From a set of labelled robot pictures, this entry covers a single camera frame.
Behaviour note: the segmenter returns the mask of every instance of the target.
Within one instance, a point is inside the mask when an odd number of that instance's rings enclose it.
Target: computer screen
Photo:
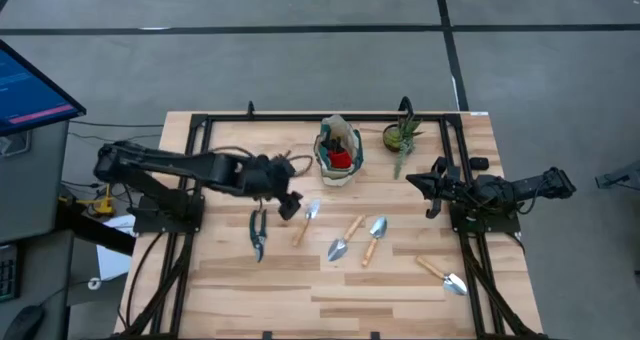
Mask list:
[[[0,40],[0,136],[85,112],[82,105]]]

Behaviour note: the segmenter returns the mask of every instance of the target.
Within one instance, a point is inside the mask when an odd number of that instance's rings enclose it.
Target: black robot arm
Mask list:
[[[147,172],[183,176],[203,186],[236,197],[280,201],[279,213],[290,219],[300,208],[302,196],[287,193],[295,169],[283,156],[241,156],[207,152],[183,155],[149,149],[121,141],[104,145],[98,152],[94,175],[108,183],[122,183],[142,192],[160,210],[176,218],[189,216],[194,199],[186,191],[169,189]]]
[[[555,167],[542,175],[513,182],[498,176],[479,175],[466,183],[460,180],[459,169],[447,166],[442,157],[436,160],[431,172],[407,175],[406,179],[425,199],[432,201],[432,209],[427,210],[428,218],[434,218],[440,212],[442,200],[461,204],[471,216],[476,213],[509,216],[520,211],[525,200],[538,196],[565,199],[576,191],[565,172]]]

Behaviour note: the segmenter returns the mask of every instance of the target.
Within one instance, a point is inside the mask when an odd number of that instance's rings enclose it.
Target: gray floor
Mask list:
[[[448,0],[454,24],[640,23],[640,0]],[[435,0],[10,0],[0,28],[438,23]],[[441,34],[4,37],[87,108],[162,123],[169,110],[455,110]],[[550,336],[640,333],[640,201],[593,177],[640,158],[640,32],[456,34],[471,110],[489,111],[508,177],[565,169],[578,187],[522,221]],[[72,125],[123,138],[144,129]],[[157,138],[143,139],[147,146]],[[92,181],[100,142],[70,138],[64,177]],[[74,309],[70,338],[107,335],[118,287]]]

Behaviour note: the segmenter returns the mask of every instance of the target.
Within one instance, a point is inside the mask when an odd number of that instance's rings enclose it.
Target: wooden board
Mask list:
[[[185,112],[168,114],[160,148],[184,151],[190,116]],[[502,175],[489,117],[463,114],[463,123],[470,156],[488,157],[489,172]],[[474,337],[468,297],[445,292],[439,279],[414,262],[415,256],[424,255],[442,271],[465,279],[460,246],[450,229],[446,207],[435,219],[426,219],[429,202],[403,180],[405,174],[429,171],[442,155],[437,124],[420,126],[424,134],[416,138],[416,150],[408,157],[401,180],[393,180],[395,157],[381,142],[388,124],[352,125],[362,134],[365,160],[349,184],[325,186],[314,163],[290,185],[290,190],[305,196],[303,207],[315,198],[322,199],[320,212],[298,248],[291,242],[304,224],[304,209],[285,222],[277,214],[276,202],[266,206],[265,258],[256,263],[248,233],[249,213],[256,203],[205,192],[206,215],[195,238],[181,338],[260,338],[262,331],[273,331],[275,338],[368,338],[371,331],[380,331],[383,338]],[[215,123],[211,148],[237,145],[268,155],[287,150],[293,155],[312,155],[318,131],[319,124],[312,122]],[[450,133],[457,154],[452,129]],[[303,167],[304,161],[294,165]],[[169,186],[177,184],[170,176],[158,178]],[[329,262],[329,244],[360,214],[368,217],[349,242],[349,251],[342,259]],[[371,240],[368,230],[378,215],[387,216],[388,231],[369,267],[363,268],[361,261]],[[138,239],[132,269],[153,237]],[[490,234],[487,238],[499,290],[528,326],[541,331],[522,250],[506,236]],[[144,264],[132,316],[156,290],[165,244],[166,236]],[[486,327],[492,331],[483,292],[482,299]],[[165,331],[172,308],[170,294],[162,326]]]

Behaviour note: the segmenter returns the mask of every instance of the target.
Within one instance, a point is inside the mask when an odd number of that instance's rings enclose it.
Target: paper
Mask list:
[[[135,221],[136,218],[133,215],[124,215],[113,218],[103,223],[103,225],[133,235],[133,224]],[[131,267],[130,256],[109,250],[102,245],[96,245],[96,249],[98,251],[98,266],[100,268],[101,280],[110,280],[129,272],[129,268]]]

